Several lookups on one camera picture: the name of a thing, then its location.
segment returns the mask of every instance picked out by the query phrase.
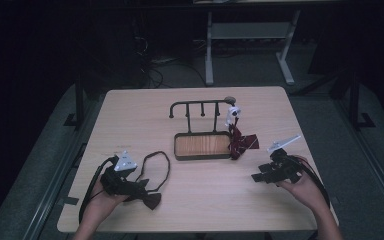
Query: dark background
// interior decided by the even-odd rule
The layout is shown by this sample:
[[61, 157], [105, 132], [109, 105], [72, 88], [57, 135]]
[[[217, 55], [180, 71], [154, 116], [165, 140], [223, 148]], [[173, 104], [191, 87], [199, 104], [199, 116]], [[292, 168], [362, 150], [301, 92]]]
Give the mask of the dark background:
[[[58, 100], [76, 79], [82, 79], [90, 98], [111, 88], [139, 88], [144, 83], [140, 68], [147, 59], [135, 53], [139, 46], [134, 36], [146, 37], [151, 53], [179, 53], [183, 48], [182, 57], [189, 54], [192, 39], [205, 39], [205, 12], [88, 7], [136, 2], [0, 0], [0, 205]], [[312, 73], [349, 67], [384, 107], [384, 1], [352, 2], [337, 9], [305, 9], [294, 41], [318, 41]], [[288, 14], [269, 12], [274, 19]], [[255, 15], [235, 16], [249, 20]]]

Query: hand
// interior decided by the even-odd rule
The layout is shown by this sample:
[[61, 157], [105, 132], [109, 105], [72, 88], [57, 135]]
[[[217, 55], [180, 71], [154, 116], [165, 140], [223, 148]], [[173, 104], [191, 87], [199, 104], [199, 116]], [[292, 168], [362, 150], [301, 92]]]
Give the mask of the hand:
[[[303, 160], [302, 163], [310, 168], [305, 158], [296, 157]], [[330, 207], [326, 204], [317, 185], [306, 172], [301, 171], [301, 178], [296, 183], [281, 181], [276, 184], [290, 192], [298, 201], [313, 212], [317, 222], [318, 239], [343, 239], [335, 218], [330, 211]]]
[[98, 177], [92, 189], [92, 199], [83, 213], [83, 220], [73, 239], [91, 239], [98, 226], [112, 213], [115, 207], [129, 197], [127, 195], [108, 195], [100, 180], [101, 176]]
[[[310, 168], [310, 165], [308, 165], [306, 161], [302, 161], [302, 163]], [[300, 173], [301, 178], [296, 183], [281, 181], [276, 184], [290, 192], [298, 201], [313, 212], [326, 208], [329, 209], [322, 193], [311, 177], [304, 171], [301, 171]]]

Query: desk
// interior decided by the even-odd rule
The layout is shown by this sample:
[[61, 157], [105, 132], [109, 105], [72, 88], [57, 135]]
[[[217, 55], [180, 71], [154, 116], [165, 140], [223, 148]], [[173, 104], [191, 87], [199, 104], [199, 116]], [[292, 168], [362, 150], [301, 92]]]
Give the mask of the desk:
[[[219, 100], [226, 96], [236, 98], [236, 105], [242, 109], [238, 127], [243, 135], [256, 134], [260, 149], [249, 149], [236, 161], [177, 161], [174, 156], [174, 136], [187, 132], [188, 127], [183, 108], [175, 108], [174, 118], [169, 118], [171, 104], [177, 101]], [[228, 107], [227, 104], [220, 104], [218, 131], [226, 129], [223, 116]], [[199, 104], [190, 106], [192, 131], [211, 131], [214, 123], [211, 110], [208, 109], [206, 117], [201, 117], [200, 113]], [[160, 189], [162, 201], [154, 211], [141, 201], [123, 203], [101, 224], [98, 231], [140, 233], [315, 229], [311, 211], [289, 193], [274, 184], [255, 183], [251, 178], [251, 174], [258, 173], [259, 165], [270, 162], [266, 149], [274, 140], [296, 134], [303, 136], [289, 99], [280, 87], [110, 91], [69, 192], [69, 197], [78, 198], [79, 202], [77, 205], [64, 206], [58, 229], [62, 232], [74, 232], [77, 229], [79, 208], [96, 168], [114, 153], [124, 150], [139, 166], [149, 153], [164, 151], [171, 159], [171, 173]], [[304, 136], [285, 150], [308, 158], [317, 172]], [[144, 178], [150, 179], [147, 189], [153, 189], [165, 177], [165, 158], [157, 155], [148, 160], [146, 169]], [[139, 173], [140, 169], [128, 179], [136, 179]]]
[[[195, 0], [196, 4], [212, 4], [212, 3], [235, 3], [235, 4], [256, 4], [256, 3], [311, 3], [314, 0]], [[324, 0], [318, 2], [332, 2], [332, 0]], [[207, 54], [205, 57], [205, 83], [213, 85], [213, 64], [211, 57], [211, 40], [212, 39], [284, 39], [285, 44], [282, 50], [276, 53], [276, 59], [282, 70], [283, 77], [288, 85], [294, 85], [295, 81], [292, 77], [289, 66], [286, 62], [286, 56], [294, 37], [295, 28], [298, 23], [300, 10], [295, 10], [290, 21], [286, 22], [266, 22], [266, 23], [214, 23], [212, 21], [212, 13], [208, 13], [207, 24]]]

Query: gray carpet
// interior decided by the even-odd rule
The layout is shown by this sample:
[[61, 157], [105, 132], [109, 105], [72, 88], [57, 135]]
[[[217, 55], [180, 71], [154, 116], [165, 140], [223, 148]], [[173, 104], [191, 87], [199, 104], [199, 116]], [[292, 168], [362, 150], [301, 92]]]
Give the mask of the gray carpet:
[[[320, 76], [307, 74], [314, 45], [296, 44], [291, 47], [288, 62], [296, 79], [294, 86], [285, 84], [274, 53], [278, 46], [267, 46], [252, 54], [229, 58], [215, 58], [215, 87], [225, 86], [282, 86], [293, 92], [314, 82]], [[204, 87], [203, 57], [185, 65], [184, 61], [172, 62], [156, 68], [164, 76], [161, 87]], [[158, 75], [152, 75], [159, 81]], [[330, 84], [322, 86], [303, 97], [290, 97], [295, 114], [316, 161], [322, 180], [330, 194], [345, 239], [384, 239], [384, 194], [362, 151], [358, 139], [363, 136], [384, 169], [384, 112], [376, 97], [362, 87], [360, 108], [367, 112], [376, 128], [356, 132], [349, 124], [343, 106], [347, 98], [334, 101], [327, 95]], [[63, 126], [68, 114], [75, 111], [74, 88], [56, 106], [48, 124], [43, 129], [11, 192], [0, 209], [0, 239], [28, 239], [30, 222], [43, 201], [44, 193], [62, 159], [73, 164], [60, 175], [60, 185], [54, 186], [58, 196], [52, 200], [49, 214], [43, 218], [43, 227], [36, 229], [38, 239], [69, 239], [70, 234], [56, 228], [62, 210], [62, 200], [67, 196], [75, 176], [77, 156], [82, 144], [87, 143], [102, 99], [85, 99], [86, 122], [79, 131]], [[277, 232], [273, 239], [307, 239], [311, 232]], [[195, 239], [194, 234], [111, 234], [97, 233], [95, 239]], [[262, 233], [209, 233], [207, 239], [264, 239]]]

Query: tabletop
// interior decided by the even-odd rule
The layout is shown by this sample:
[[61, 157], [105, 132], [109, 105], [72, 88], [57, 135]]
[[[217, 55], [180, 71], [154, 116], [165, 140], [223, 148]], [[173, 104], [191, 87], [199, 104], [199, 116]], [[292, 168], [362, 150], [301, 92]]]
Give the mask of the tabletop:
[[[238, 128], [243, 135], [256, 134], [259, 149], [248, 149], [238, 159], [178, 161], [174, 136], [188, 131], [184, 107], [178, 101], [236, 99], [241, 115]], [[228, 104], [220, 104], [217, 130], [227, 130]], [[190, 106], [192, 132], [212, 131], [214, 110], [201, 117], [198, 105]], [[284, 149], [288, 154], [308, 159], [318, 174], [305, 136], [289, 99], [281, 87], [188, 88], [112, 90], [107, 93], [92, 131], [69, 197], [77, 205], [66, 204], [58, 222], [62, 232], [74, 232], [78, 213], [94, 172], [115, 153], [127, 151], [138, 164], [128, 180], [134, 181], [146, 155], [164, 151], [171, 160], [171, 172], [161, 187], [162, 200], [150, 210], [141, 201], [122, 203], [100, 225], [106, 232], [220, 232], [288, 231], [316, 229], [310, 210], [275, 184], [256, 183], [251, 175], [258, 166], [269, 163], [267, 148], [273, 141], [300, 134], [302, 137]], [[164, 180], [167, 163], [163, 156], [147, 160], [144, 178], [147, 189]]]

